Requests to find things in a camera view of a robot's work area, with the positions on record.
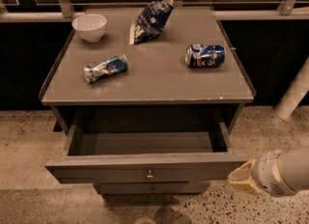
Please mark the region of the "grey drawer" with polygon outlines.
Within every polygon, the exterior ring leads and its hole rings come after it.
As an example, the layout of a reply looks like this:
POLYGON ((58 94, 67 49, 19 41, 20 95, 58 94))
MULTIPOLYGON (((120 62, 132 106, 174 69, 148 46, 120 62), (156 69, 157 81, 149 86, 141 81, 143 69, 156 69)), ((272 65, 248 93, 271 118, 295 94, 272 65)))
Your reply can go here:
POLYGON ((133 182, 94 184, 97 194, 200 194, 207 190, 209 182, 133 182))
POLYGON ((62 155, 45 163, 61 183, 225 180, 246 162, 224 124, 213 132, 84 133, 71 127, 62 155))

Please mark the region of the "grey bottom drawer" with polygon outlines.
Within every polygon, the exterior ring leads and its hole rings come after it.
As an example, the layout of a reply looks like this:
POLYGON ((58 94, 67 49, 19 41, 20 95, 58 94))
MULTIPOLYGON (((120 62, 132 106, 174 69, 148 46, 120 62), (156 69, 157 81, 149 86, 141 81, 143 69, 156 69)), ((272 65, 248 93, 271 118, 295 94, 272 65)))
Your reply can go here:
POLYGON ((94 184, 97 194, 200 194, 207 190, 209 182, 133 182, 94 184))

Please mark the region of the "blue soda can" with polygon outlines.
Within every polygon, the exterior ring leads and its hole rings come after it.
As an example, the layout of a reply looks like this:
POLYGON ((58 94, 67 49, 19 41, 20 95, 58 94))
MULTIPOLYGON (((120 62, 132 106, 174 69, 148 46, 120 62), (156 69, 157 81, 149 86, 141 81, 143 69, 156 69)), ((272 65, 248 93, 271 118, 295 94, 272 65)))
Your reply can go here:
POLYGON ((225 48, 221 45, 190 44, 184 61, 193 69, 216 68, 224 63, 225 48))

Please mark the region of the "blue chip bag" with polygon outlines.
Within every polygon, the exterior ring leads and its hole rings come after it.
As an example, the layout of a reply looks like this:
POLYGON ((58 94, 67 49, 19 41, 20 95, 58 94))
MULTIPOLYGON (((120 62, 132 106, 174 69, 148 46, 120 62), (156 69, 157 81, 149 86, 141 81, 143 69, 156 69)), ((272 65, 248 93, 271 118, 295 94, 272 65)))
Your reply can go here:
POLYGON ((164 1, 153 1, 138 15, 133 26, 133 44, 157 38, 163 31, 174 7, 164 1))

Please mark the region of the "grey top drawer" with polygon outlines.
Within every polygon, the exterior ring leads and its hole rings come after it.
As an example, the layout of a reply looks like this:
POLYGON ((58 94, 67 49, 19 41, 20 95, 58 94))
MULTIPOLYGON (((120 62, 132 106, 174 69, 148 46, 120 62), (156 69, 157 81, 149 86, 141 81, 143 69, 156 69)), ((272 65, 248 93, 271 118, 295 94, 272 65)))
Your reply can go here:
POLYGON ((71 127, 62 155, 45 163, 61 183, 225 180, 246 162, 224 124, 213 132, 84 133, 71 127))

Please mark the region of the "white diagonal pole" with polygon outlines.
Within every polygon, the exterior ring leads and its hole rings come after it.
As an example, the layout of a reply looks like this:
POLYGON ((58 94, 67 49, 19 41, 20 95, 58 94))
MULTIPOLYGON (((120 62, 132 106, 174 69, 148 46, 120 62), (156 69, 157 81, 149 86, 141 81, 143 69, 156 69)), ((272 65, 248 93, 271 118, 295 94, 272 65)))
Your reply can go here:
POLYGON ((290 87, 279 101, 275 113, 287 120, 309 92, 309 57, 297 73, 290 87))

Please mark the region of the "grey drawer cabinet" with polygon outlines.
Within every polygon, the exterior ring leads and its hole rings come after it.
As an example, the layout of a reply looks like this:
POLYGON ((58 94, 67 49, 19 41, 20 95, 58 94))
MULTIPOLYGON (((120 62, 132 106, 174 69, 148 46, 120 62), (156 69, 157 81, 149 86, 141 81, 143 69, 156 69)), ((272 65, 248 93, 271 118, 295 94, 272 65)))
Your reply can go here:
POLYGON ((103 9, 103 39, 87 43, 70 34, 40 92, 68 140, 71 127, 84 133, 213 132, 230 134, 239 111, 255 90, 237 55, 226 52, 216 69, 184 62, 193 43, 228 46, 211 9, 176 8, 158 39, 132 45, 138 8, 103 9), (88 83, 83 68, 125 54, 127 71, 88 83))

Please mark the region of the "white ceramic bowl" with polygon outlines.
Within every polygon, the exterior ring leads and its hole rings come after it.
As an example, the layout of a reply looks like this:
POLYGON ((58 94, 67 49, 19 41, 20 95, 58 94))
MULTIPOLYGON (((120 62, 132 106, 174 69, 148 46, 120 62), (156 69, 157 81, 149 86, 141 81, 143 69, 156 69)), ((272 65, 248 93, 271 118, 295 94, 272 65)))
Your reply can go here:
POLYGON ((101 14, 84 14, 72 23, 77 36, 86 42, 98 42, 105 34, 107 18, 101 14))

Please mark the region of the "crushed blue plastic bottle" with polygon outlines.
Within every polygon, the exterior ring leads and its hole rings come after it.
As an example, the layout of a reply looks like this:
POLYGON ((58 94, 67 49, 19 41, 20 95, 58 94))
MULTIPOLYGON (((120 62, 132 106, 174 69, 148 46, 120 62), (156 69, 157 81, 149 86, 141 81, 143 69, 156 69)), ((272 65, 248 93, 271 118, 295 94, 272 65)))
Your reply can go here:
POLYGON ((125 54, 113 56, 83 68, 85 79, 92 84, 102 78, 127 71, 127 57, 125 54))

